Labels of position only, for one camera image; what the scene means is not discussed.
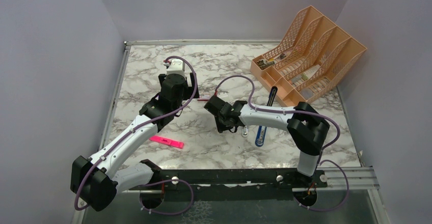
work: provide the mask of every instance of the marble tabletop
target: marble tabletop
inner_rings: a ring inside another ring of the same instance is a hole
[[[142,45],[132,46],[114,115],[109,141],[120,134],[138,115],[144,103],[157,92],[157,76],[165,73],[163,60],[178,55],[194,67],[200,93],[213,92],[225,77],[242,74],[251,78],[256,87],[253,103],[265,105],[268,91],[250,73],[251,60],[274,45]],[[227,102],[246,100],[250,83],[242,78],[227,80],[219,94]],[[263,167],[296,167],[300,151],[288,132],[269,128],[262,147],[255,146],[257,126],[249,127],[249,135],[218,133],[213,115],[204,109],[205,102],[192,101],[179,118],[175,118],[158,135],[184,142],[183,149],[151,141],[143,144],[120,169],[150,159],[163,169],[240,169]],[[341,166],[360,166],[353,140],[336,90],[314,101],[312,106],[333,118],[341,128],[341,137],[325,149],[323,159]],[[326,142],[336,135],[331,126]]]

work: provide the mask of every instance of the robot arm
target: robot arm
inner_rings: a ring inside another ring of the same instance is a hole
[[[96,211],[104,209],[118,191],[150,181],[153,171],[145,163],[118,169],[143,142],[156,135],[177,116],[173,112],[182,106],[183,100],[192,97],[195,75],[190,74],[192,86],[189,87],[182,60],[173,59],[166,66],[167,74],[159,75],[160,92],[144,104],[132,123],[99,152],[88,159],[80,156],[72,164],[71,190]]]
[[[293,113],[293,110],[300,110],[317,114],[308,103],[300,102],[296,107],[281,108],[259,106],[260,109],[267,108],[286,112],[276,114],[257,111],[246,101],[235,101],[233,105],[230,105],[215,95],[210,98],[204,108],[214,115],[219,133],[225,130],[231,131],[233,128],[235,130],[231,132],[236,132],[238,126],[252,125],[288,131],[300,149],[297,171],[307,177],[314,174],[330,125],[320,117]]]

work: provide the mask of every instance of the pink object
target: pink object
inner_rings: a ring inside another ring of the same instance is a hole
[[[179,149],[182,149],[183,146],[184,146],[184,143],[182,143],[182,142],[171,140],[171,139],[168,139],[168,138],[165,138],[165,137],[161,137],[161,136],[152,136],[150,138],[150,141],[157,142],[157,143],[160,143],[160,144],[169,145],[171,147],[176,147],[176,148],[179,148]]]

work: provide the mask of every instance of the gray wall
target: gray wall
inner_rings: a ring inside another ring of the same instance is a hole
[[[281,39],[313,5],[336,20],[346,0],[102,0],[127,41]]]
[[[123,52],[101,0],[0,0],[0,222],[69,223]]]
[[[348,0],[337,23],[368,51],[339,86],[393,223],[430,223],[432,0]]]

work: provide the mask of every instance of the table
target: table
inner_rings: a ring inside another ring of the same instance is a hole
[[[200,93],[213,92],[225,77],[243,74],[254,81],[253,102],[265,105],[268,91],[250,73],[251,60],[275,45],[137,45],[132,46],[116,103],[109,142],[122,132],[138,115],[139,110],[157,92],[157,76],[165,73],[163,60],[178,55],[194,67]],[[226,81],[218,96],[233,103],[246,100],[251,85],[245,79]],[[143,159],[150,159],[162,169],[238,169],[264,167],[296,167],[300,151],[289,133],[269,128],[263,147],[255,146],[257,126],[249,128],[248,137],[241,132],[222,134],[216,131],[214,117],[204,109],[205,102],[194,100],[179,118],[175,118],[158,135],[182,141],[183,149],[154,142],[144,142],[120,167],[124,169]],[[334,119],[341,128],[341,137],[325,149],[323,159],[341,166],[360,166],[356,149],[347,125],[337,90],[332,90],[314,101],[312,106],[323,115]],[[326,143],[336,135],[331,126]]]

